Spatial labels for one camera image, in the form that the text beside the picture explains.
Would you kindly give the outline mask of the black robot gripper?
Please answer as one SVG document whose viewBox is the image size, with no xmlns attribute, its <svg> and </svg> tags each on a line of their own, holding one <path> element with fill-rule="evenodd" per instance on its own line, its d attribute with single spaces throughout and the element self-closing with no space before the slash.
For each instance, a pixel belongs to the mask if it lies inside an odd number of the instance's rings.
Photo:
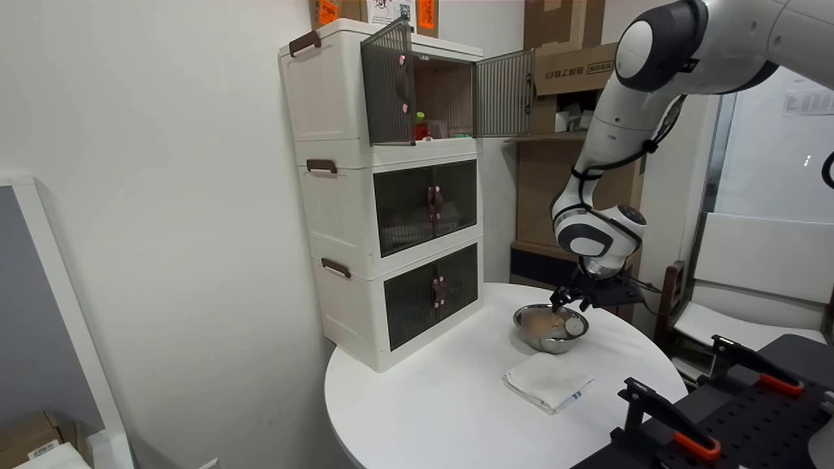
<svg viewBox="0 0 834 469">
<path fill-rule="evenodd" d="M 610 278 L 599 277 L 572 277 L 551 294 L 551 308 L 561 311 L 572 302 L 576 312 L 589 312 L 589 308 L 603 304 L 612 289 Z"/>
</svg>

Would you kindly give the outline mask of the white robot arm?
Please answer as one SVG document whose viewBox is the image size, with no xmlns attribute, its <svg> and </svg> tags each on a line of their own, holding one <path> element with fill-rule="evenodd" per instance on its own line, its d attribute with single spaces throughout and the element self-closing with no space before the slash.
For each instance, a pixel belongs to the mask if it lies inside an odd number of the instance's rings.
<svg viewBox="0 0 834 469">
<path fill-rule="evenodd" d="M 599 181 L 654 153 L 689 96 L 739 93 L 779 69 L 834 86 L 834 0 L 667 0 L 627 26 L 585 147 L 551 205 L 554 237 L 585 277 L 617 277 L 645 246 L 647 218 L 637 208 L 595 205 Z"/>
</svg>

